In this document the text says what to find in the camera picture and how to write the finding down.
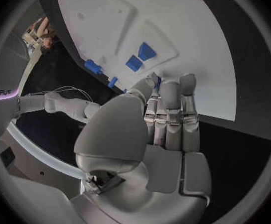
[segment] wire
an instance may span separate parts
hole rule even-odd
[[[79,91],[80,93],[82,93],[87,98],[87,100],[93,102],[92,97],[87,92],[85,92],[84,90],[78,89],[76,87],[73,87],[73,86],[62,86],[62,87],[59,87],[57,89],[54,89],[53,91],[40,91],[40,92],[27,94],[26,96],[41,95],[41,94],[45,94],[45,93],[49,93],[49,92],[58,92],[58,93],[60,93],[60,92],[72,91],[72,90]]]

